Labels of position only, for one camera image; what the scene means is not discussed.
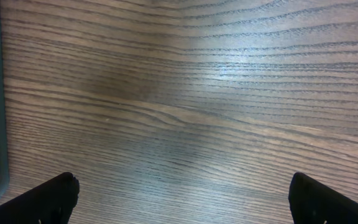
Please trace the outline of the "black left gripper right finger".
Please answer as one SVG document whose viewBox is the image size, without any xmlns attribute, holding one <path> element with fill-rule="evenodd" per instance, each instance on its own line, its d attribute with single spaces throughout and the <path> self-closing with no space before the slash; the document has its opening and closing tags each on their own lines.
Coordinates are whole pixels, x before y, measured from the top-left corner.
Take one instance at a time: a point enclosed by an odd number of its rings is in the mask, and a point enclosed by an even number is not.
<svg viewBox="0 0 358 224">
<path fill-rule="evenodd" d="M 297 172 L 288 201 L 294 224 L 358 224 L 358 203 Z"/>
</svg>

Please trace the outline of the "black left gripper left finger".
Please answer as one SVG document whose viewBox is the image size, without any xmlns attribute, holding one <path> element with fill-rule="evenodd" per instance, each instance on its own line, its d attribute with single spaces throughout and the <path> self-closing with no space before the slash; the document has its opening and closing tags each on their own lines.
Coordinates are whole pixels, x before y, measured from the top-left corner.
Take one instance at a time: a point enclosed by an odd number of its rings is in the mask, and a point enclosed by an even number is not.
<svg viewBox="0 0 358 224">
<path fill-rule="evenodd" d="M 67 224 L 79 192 L 79 181 L 64 172 L 0 205 L 0 223 Z"/>
</svg>

